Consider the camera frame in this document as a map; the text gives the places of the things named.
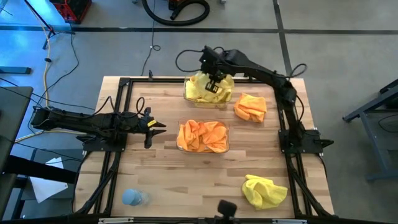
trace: gray floor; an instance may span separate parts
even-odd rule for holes
[[[65,26],[51,4],[31,0],[49,23]],[[150,27],[151,19],[141,4],[129,0],[93,1],[81,27]],[[169,14],[166,2],[157,0],[157,14]],[[209,18],[194,25],[201,28],[276,29],[272,0],[228,0],[220,6],[209,1]],[[398,6],[394,0],[280,0],[285,29],[398,29]],[[13,13],[0,13],[0,26],[37,26],[22,0],[9,1],[5,7]],[[189,6],[181,17],[193,16],[198,6]],[[0,65],[28,66],[31,75],[4,75],[18,85],[30,85],[34,92],[43,92],[44,57],[41,49],[44,35],[33,31],[0,31]],[[360,121],[346,124],[341,117],[377,95],[384,85],[398,75],[398,35],[286,35],[292,66],[306,63],[305,79],[314,122],[324,138],[335,140],[325,151],[328,182],[335,213],[344,218],[398,222],[398,182],[365,181],[366,174],[378,171],[370,142]],[[263,66],[285,73],[278,34],[222,33],[155,33],[154,42],[162,49],[153,52],[145,75],[184,75],[175,68],[175,56],[183,49],[201,49],[204,45],[236,48]],[[52,100],[95,107],[102,77],[105,75],[139,75],[150,46],[150,33],[141,32],[79,32],[74,45],[80,66],[50,91]],[[185,68],[199,66],[198,54],[181,58]],[[75,65],[70,36],[60,34],[51,40],[53,60],[48,83],[68,72]],[[88,110],[62,106],[66,110],[89,113]],[[26,116],[19,136],[29,134]],[[47,134],[24,142],[49,149],[76,148],[80,143],[67,134]],[[13,154],[30,157],[31,150],[15,146]],[[59,203],[68,212],[68,201],[48,201],[43,210]],[[27,218],[46,216],[36,205],[25,209]]]

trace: orange towel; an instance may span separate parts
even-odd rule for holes
[[[180,125],[177,145],[191,152],[225,152],[227,129],[218,121],[204,123],[188,120]]]
[[[242,93],[234,105],[235,114],[246,121],[262,122],[267,112],[266,99]]]

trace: butcher block tabletop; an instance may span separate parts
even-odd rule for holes
[[[116,100],[120,78],[104,77],[97,109],[108,96]],[[293,78],[291,82],[304,103],[303,124],[306,129],[312,129],[313,120],[304,80]],[[241,93],[266,99],[267,113],[262,124],[244,121],[234,114],[233,105]],[[144,135],[128,135],[118,170],[111,211],[113,217],[214,217],[221,199],[238,206],[237,218],[294,217],[290,190],[277,208],[268,210],[256,210],[241,190],[246,174],[265,177],[276,185],[289,188],[285,157],[279,148],[279,119],[272,87],[266,84],[235,84],[232,100],[226,109],[196,108],[192,102],[184,100],[183,83],[134,83],[130,111],[136,112],[136,101],[141,96],[145,98],[145,107],[152,108],[152,116],[167,125],[164,128],[167,132],[155,136],[150,149],[144,148]],[[298,114],[302,111],[299,102],[297,110]],[[111,105],[107,104],[101,112],[112,112]],[[225,154],[186,154],[179,151],[176,138],[178,121],[182,118],[228,123],[229,151]],[[104,154],[93,152],[83,163],[76,185],[75,210],[83,206],[97,187]],[[321,160],[312,154],[303,154],[302,157],[308,188],[325,210],[333,213]],[[124,205],[122,194],[126,189],[147,192],[150,195],[149,204],[135,207]],[[101,211],[105,208],[108,190],[109,184],[104,190]],[[300,208],[304,211],[302,193],[298,190],[297,194]]]

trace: hose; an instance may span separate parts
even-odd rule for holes
[[[201,4],[204,8],[205,11],[203,12],[202,15],[194,18],[194,19],[189,19],[187,21],[173,21],[175,18],[178,16],[178,14],[181,12],[183,8],[190,4]],[[210,6],[205,0],[185,0],[183,1],[177,8],[174,10],[172,16],[170,16],[171,21],[162,19],[158,16],[156,16],[149,8],[147,0],[142,0],[142,5],[144,6],[145,11],[148,13],[148,15],[153,18],[156,22],[167,25],[167,26],[189,26],[192,24],[196,24],[204,19],[209,15],[210,13]]]

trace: yellow cloth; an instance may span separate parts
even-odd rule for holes
[[[227,75],[220,83],[216,83],[216,86],[218,86],[217,93],[205,89],[208,82],[210,82],[210,79],[203,72],[198,72],[192,76],[185,84],[186,99],[198,103],[224,103],[231,100],[232,88],[234,87],[234,80],[231,75]]]
[[[256,209],[275,208],[285,200],[286,187],[276,186],[272,180],[255,175],[246,175],[246,179],[242,191]]]
[[[177,145],[191,152],[225,152],[227,129],[218,121],[196,122],[189,120],[180,125]]]
[[[242,93],[234,105],[235,114],[244,120],[262,122],[267,112],[266,99]]]

